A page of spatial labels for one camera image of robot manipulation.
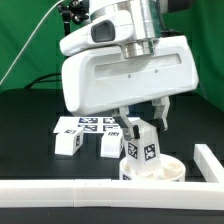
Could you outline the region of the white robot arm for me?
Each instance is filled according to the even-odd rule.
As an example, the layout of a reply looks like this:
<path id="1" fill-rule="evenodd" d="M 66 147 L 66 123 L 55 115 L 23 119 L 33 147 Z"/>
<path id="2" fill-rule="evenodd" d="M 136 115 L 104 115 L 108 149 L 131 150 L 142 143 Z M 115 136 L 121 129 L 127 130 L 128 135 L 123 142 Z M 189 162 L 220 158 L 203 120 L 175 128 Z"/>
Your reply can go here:
<path id="1" fill-rule="evenodd" d="M 154 100 L 155 118 L 166 117 L 164 97 L 198 85 L 185 36 L 166 36 L 160 15 L 170 0 L 72 0 L 69 16 L 89 23 L 60 41 L 67 57 L 62 85 L 74 115 L 111 111 L 126 140 L 139 137 L 130 105 Z"/>

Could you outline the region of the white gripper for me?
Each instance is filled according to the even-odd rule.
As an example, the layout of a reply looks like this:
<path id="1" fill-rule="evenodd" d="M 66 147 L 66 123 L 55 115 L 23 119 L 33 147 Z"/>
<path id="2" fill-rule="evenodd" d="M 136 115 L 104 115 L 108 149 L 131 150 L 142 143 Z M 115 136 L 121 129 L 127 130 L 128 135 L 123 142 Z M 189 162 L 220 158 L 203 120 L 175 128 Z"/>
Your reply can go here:
<path id="1" fill-rule="evenodd" d="M 166 131 L 168 96 L 194 90 L 198 82 L 184 36 L 160 39 L 153 55 L 126 59 L 120 47 L 104 47 L 78 53 L 62 66 L 68 111 L 89 115 L 113 109 L 112 117 L 125 140 L 139 139 L 140 134 L 138 126 L 128 119 L 129 108 L 123 106 L 155 99 L 153 125 Z"/>

